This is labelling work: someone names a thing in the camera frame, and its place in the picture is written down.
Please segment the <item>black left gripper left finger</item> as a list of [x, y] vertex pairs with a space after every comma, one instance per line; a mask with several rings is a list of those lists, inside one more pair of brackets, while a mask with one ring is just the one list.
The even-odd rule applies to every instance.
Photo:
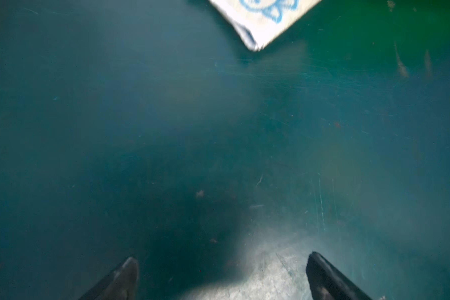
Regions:
[[139, 263], [134, 256], [120, 262], [79, 300], [134, 300], [139, 279]]

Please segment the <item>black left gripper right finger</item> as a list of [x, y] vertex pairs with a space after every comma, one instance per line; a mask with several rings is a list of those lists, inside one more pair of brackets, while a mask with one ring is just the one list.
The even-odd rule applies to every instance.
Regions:
[[316, 251], [308, 257], [306, 275], [313, 300], [372, 300]]

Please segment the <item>teal patterned towel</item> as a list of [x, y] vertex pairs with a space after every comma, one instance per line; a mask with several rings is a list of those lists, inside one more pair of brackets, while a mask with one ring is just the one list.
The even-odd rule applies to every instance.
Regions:
[[210, 0], [248, 50], [265, 49], [320, 0]]

